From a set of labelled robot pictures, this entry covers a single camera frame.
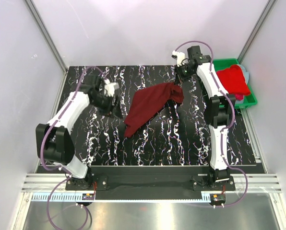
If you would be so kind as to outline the dark red t shirt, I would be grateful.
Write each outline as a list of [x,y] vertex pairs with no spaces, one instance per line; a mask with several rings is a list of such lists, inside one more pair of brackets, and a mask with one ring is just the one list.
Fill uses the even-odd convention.
[[126,125],[124,137],[131,137],[140,127],[154,117],[168,100],[181,104],[183,99],[182,88],[172,82],[138,90],[133,96],[129,113],[124,120]]

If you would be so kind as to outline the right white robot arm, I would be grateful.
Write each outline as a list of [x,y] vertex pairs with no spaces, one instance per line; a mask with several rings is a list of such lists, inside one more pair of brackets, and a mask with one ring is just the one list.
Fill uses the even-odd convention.
[[208,100],[204,111],[204,120],[211,134],[211,157],[209,172],[201,186],[207,185],[218,190],[229,182],[230,171],[227,160],[228,130],[235,119],[235,96],[229,94],[222,85],[213,64],[213,57],[203,55],[199,46],[191,46],[188,54],[172,51],[177,61],[175,66],[175,84],[183,83],[197,76],[206,89]]

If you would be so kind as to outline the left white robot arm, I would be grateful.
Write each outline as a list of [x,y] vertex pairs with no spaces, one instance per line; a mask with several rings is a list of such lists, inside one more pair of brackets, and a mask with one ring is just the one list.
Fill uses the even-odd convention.
[[119,98],[119,84],[100,76],[92,78],[89,84],[78,82],[76,90],[69,97],[56,115],[45,124],[36,127],[37,155],[42,163],[51,162],[56,168],[65,169],[76,184],[83,190],[93,185],[88,167],[75,155],[71,138],[72,128],[89,106],[94,106],[102,116],[122,119]]

